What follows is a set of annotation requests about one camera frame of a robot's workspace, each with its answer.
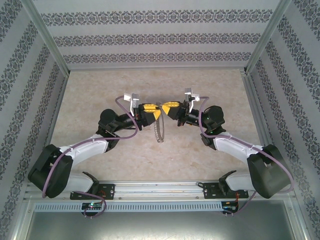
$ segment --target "marble floor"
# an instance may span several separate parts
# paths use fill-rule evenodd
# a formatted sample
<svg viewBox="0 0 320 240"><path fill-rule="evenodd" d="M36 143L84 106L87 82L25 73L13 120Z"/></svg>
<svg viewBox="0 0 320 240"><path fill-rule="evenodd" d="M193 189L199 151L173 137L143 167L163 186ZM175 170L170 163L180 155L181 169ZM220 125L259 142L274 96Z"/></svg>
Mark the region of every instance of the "marble floor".
<svg viewBox="0 0 320 240"><path fill-rule="evenodd" d="M140 95L141 103L184 100L185 88L209 96L206 107L221 106L225 128L234 136L259 144L259 138L239 70L157 69L71 72L51 143L74 144L92 136L100 113L122 110L115 98L124 93ZM122 101L129 109L129 103ZM158 143L154 126L145 127L131 139L121 140L106 154L96 155L74 167L99 180L216 180L231 170L245 169L245 164L224 153L206 147L200 129L164 116L165 139ZM122 137L133 130L123 130Z"/></svg>

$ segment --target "wallpaper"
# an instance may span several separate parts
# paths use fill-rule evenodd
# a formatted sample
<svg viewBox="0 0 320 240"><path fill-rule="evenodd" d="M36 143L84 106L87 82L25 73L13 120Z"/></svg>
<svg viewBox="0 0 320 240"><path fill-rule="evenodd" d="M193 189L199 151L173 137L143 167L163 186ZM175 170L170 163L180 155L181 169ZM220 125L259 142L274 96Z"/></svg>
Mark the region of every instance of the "wallpaper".
<svg viewBox="0 0 320 240"><path fill-rule="evenodd" d="M0 240L10 236L29 166L41 153L66 77L18 0L0 2Z"/></svg>
<svg viewBox="0 0 320 240"><path fill-rule="evenodd" d="M245 67L279 0L35 0L68 67Z"/></svg>
<svg viewBox="0 0 320 240"><path fill-rule="evenodd" d="M287 156L312 239L320 239L320 8L293 1L251 72L273 143Z"/></svg>

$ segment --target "purple cable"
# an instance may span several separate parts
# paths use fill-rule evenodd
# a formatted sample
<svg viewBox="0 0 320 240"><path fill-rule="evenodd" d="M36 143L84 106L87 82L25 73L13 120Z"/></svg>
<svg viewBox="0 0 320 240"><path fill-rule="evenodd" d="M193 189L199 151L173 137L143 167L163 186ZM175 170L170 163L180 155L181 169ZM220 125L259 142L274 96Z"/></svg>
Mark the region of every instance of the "purple cable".
<svg viewBox="0 0 320 240"><path fill-rule="evenodd" d="M124 137L98 137L98 138L93 138L93 139L87 139L87 140L84 140L82 142L79 142L75 145L73 145L72 147L68 148L66 151L64 151L57 159L56 161L54 162L54 164L52 165L51 169L50 169L50 172L48 174L48 177L46 178L45 180L45 183L44 183L44 186L43 186L43 189L42 189L42 197L45 198L46 197L46 191L47 191L47 188L48 188L48 185L49 185L49 182L50 182L50 179L52 177L52 174L55 170L55 168L57 167L59 161L62 159L62 157L64 155L66 155L68 152L72 151L73 149L81 146L82 144L85 144L85 143L89 143L89 142L93 142L93 141L99 141L99 140L125 140L125 139L130 139L130 138L133 138L137 133L138 133L138 125L135 121L135 119L131 116L131 113L129 113L124 106L122 106L120 103L119 103L119 99L122 99L123 96L119 96L115 99L115 102L116 104L118 104L118 106L129 116L129 118L132 120L134 126L135 126L135 131L132 135L130 136L124 136ZM88 195L88 196L91 196L91 197L95 197L95 198L98 198L98 199L102 199L103 202L105 203L105 207L103 208L103 211L101 211L101 213L104 212L104 210L106 209L107 207L107 203L106 201L104 201L104 199L100 196L97 196L97 195L93 195L93 194L90 194L90 193L86 193L86 192L78 192L78 193L81 193L81 194L84 194L84 195Z"/></svg>
<svg viewBox="0 0 320 240"><path fill-rule="evenodd" d="M202 117L202 112L204 110L204 106L206 104L206 102L209 100L209 97L208 96L201 96L200 99L204 99L204 101L202 102L201 106L200 106L200 110L199 110L199 116L198 116L198 119L199 119L199 127L200 127L200 130L201 130L201 133L207 137L207 138L224 138L224 139L229 139L229 140L234 140L246 147L249 147L249 148L252 148L253 150L263 154L264 156L266 156L267 158L271 159L273 162L275 162L277 165L279 165L279 167L288 175L289 179L290 179L290 187L287 189L287 190L282 190L282 191L279 191L278 193L280 194L287 194L289 192L291 192L293 189L294 189L294 186L295 186L295 182L294 182L294 179L292 177L292 175L290 174L290 172L286 169L285 166L283 166L281 164L281 162L279 162L277 159L275 159L273 156L267 154L266 152L256 148L253 146L253 144L248 144L246 143L245 141L242 141L236 137L233 137L233 136L224 136L224 135L208 135L205 133L205 130L202 126L202 121L201 121L201 117ZM243 207L237 211L237 213L241 212L244 208L246 208L248 206L248 203L254 198L254 196L256 195L256 191L252 194L252 196L249 198L249 200L243 205Z"/></svg>
<svg viewBox="0 0 320 240"><path fill-rule="evenodd" d="M105 210L106 210L106 208L107 208L107 202L106 202L106 200L105 200L103 197L97 196L97 195L94 195L94 194L91 194L91 193L87 193L87 192L84 192L84 191L75 191L75 193L87 195L87 196L94 197L94 198L97 198L97 199L101 199L102 202L103 202L103 209L102 209L102 211L98 212L96 215L93 215L93 216L88 216L88 215L86 215L87 210L90 209L90 208L86 208L86 209L84 210L84 212L83 212L83 215L84 215L85 218L88 217L88 218L93 219L93 218L96 218L96 217L100 216L101 214L103 214L103 213L105 212Z"/></svg>

